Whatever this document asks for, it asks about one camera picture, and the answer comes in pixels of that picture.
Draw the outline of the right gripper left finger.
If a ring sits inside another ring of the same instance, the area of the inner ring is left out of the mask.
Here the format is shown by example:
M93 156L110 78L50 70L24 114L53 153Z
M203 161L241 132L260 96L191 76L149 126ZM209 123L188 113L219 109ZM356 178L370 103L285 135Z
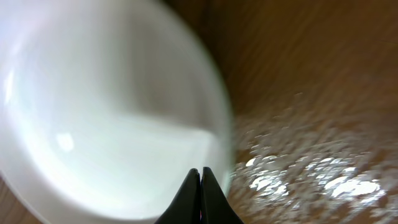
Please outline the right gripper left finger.
M190 169L177 194L155 224L200 224L200 174Z

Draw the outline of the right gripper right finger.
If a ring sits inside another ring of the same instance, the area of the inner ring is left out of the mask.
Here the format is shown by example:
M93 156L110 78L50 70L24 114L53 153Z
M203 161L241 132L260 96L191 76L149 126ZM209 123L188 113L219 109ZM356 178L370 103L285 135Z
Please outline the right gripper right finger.
M229 205L209 167L201 178L201 224L244 224Z

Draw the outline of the white plate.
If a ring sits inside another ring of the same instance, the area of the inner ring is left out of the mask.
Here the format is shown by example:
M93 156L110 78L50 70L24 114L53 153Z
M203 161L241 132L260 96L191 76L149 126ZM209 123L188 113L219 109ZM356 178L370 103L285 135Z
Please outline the white plate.
M154 223L192 168L223 191L233 116L161 1L1 2L1 175L44 223Z

